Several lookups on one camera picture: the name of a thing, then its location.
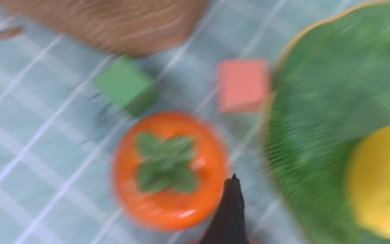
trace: black object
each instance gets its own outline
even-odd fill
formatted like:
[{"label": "black object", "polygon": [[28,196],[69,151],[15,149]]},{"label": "black object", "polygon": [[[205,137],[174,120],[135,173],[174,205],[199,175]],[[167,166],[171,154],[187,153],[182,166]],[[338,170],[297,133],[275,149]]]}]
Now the black object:
[{"label": "black object", "polygon": [[226,179],[218,210],[199,244],[249,244],[240,181]]}]

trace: red cube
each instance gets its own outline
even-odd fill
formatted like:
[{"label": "red cube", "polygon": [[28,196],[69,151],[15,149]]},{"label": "red cube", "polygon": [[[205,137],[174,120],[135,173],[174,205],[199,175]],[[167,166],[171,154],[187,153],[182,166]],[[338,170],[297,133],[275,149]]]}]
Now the red cube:
[{"label": "red cube", "polygon": [[219,111],[260,111],[270,94],[266,60],[225,60],[218,67]]}]

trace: yellow toy fruit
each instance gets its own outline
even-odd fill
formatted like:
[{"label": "yellow toy fruit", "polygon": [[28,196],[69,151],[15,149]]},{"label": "yellow toy fruit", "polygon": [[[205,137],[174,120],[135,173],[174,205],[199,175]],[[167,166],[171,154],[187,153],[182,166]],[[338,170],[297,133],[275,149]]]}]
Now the yellow toy fruit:
[{"label": "yellow toy fruit", "polygon": [[390,238],[390,126],[365,138],[353,153],[347,191],[357,223]]}]

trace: wooden block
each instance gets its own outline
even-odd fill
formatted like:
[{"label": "wooden block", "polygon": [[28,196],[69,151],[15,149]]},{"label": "wooden block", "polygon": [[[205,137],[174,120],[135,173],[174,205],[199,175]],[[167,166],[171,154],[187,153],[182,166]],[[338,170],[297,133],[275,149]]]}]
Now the wooden block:
[{"label": "wooden block", "polygon": [[218,67],[219,111],[260,111],[270,93],[266,60],[225,60]]},{"label": "wooden block", "polygon": [[127,57],[116,59],[93,82],[115,105],[141,115],[157,99],[153,79]]}]

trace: brown fur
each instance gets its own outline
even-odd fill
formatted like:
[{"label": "brown fur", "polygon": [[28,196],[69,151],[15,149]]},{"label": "brown fur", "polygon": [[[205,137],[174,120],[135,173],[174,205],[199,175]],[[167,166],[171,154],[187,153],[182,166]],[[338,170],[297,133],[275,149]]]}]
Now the brown fur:
[{"label": "brown fur", "polygon": [[104,51],[143,56],[186,41],[208,1],[0,0],[0,5]]}]

